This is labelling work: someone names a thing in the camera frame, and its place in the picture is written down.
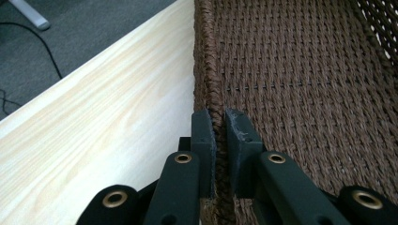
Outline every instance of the clamp jaw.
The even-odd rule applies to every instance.
[[[338,197],[320,190],[286,154],[267,151],[249,118],[226,110],[231,186],[238,198],[254,199],[261,224],[398,224],[398,207],[365,187],[344,187]],[[102,190],[77,224],[199,224],[199,198],[214,197],[216,142],[207,111],[192,115],[191,138],[161,178],[140,191]]]

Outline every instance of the black plastic part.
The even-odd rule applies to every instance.
[[[182,161],[191,160],[178,163],[178,156]],[[161,172],[144,224],[199,224],[199,169],[199,157],[193,152],[171,154]]]
[[[137,214],[134,215],[135,217],[138,217],[138,219],[135,219],[135,221],[138,221],[136,224],[143,224],[146,211],[148,210],[148,207],[150,205],[150,202],[152,200],[153,193],[155,192],[156,185],[158,184],[158,180],[152,182],[152,184],[144,187],[140,191],[138,191],[138,204],[137,204]]]
[[[191,137],[180,137],[178,142],[178,152],[191,151]]]
[[[283,224],[349,224],[288,155],[262,153],[257,172]]]
[[[252,198],[253,162],[265,147],[243,112],[227,109],[225,113],[231,186],[238,198]]]
[[[398,224],[397,205],[369,188],[344,187],[340,191],[338,207],[352,224]]]
[[[191,151],[200,158],[199,195],[201,198],[213,198],[217,144],[211,118],[208,110],[202,110],[195,112],[191,120]]]
[[[122,191],[127,194],[127,199],[121,205],[113,208],[105,207],[102,203],[104,198],[115,191]],[[77,225],[127,225],[137,224],[139,215],[137,212],[139,195],[131,187],[115,185],[100,191],[77,221]]]

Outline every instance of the wooden board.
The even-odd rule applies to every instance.
[[[179,0],[0,123],[0,223],[74,224],[159,178],[191,135],[193,1]]]

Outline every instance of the woven wicker surface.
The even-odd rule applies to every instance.
[[[209,108],[219,145],[205,223],[255,221],[230,193],[225,108],[325,191],[358,184],[398,203],[397,67],[357,2],[196,0],[195,32],[195,110]]]

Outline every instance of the black cable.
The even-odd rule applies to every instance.
[[[3,96],[1,96],[0,98],[3,99],[2,109],[3,109],[3,113],[4,113],[5,115],[10,115],[10,113],[8,113],[8,112],[6,111],[6,103],[7,103],[7,102],[8,102],[8,103],[11,103],[11,104],[14,104],[14,105],[16,105],[16,106],[18,106],[18,107],[22,107],[22,105],[20,105],[19,103],[15,102],[15,101],[8,100],[5,90],[0,89],[0,93],[3,94]]]
[[[41,43],[43,43],[44,47],[47,50],[47,53],[50,55],[51,61],[54,64],[54,67],[55,67],[55,70],[56,70],[56,74],[58,75],[59,79],[60,80],[63,79],[63,77],[61,75],[61,72],[59,71],[58,65],[55,63],[55,60],[53,58],[53,54],[51,53],[49,46],[47,45],[46,41],[44,41],[44,39],[41,38],[41,36],[38,33],[36,33],[34,30],[30,29],[29,27],[27,27],[25,25],[22,25],[22,24],[19,24],[19,23],[15,23],[15,22],[0,22],[0,25],[15,25],[15,26],[19,26],[19,27],[21,27],[23,29],[28,30],[33,35],[35,35],[41,41]]]
[[[19,27],[29,31],[30,33],[32,33],[34,36],[36,36],[41,41],[41,43],[44,45],[44,47],[46,48],[47,53],[50,55],[51,61],[53,62],[53,65],[55,67],[56,74],[58,75],[58,78],[60,80],[63,79],[63,77],[61,75],[61,72],[59,71],[58,65],[55,63],[53,54],[51,53],[49,46],[47,45],[46,41],[44,41],[44,39],[38,33],[36,33],[34,30],[32,30],[31,28],[29,28],[29,27],[27,27],[25,25],[18,24],[18,23],[15,23],[15,22],[0,22],[0,25],[15,25],[15,26],[19,26]],[[16,105],[18,107],[22,107],[21,104],[15,102],[15,101],[12,101],[12,100],[8,100],[7,99],[7,92],[5,90],[0,89],[0,93],[2,94],[2,96],[0,96],[0,99],[3,100],[2,110],[3,110],[3,113],[5,115],[10,115],[10,113],[8,113],[6,111],[6,103],[10,103],[10,104]]]

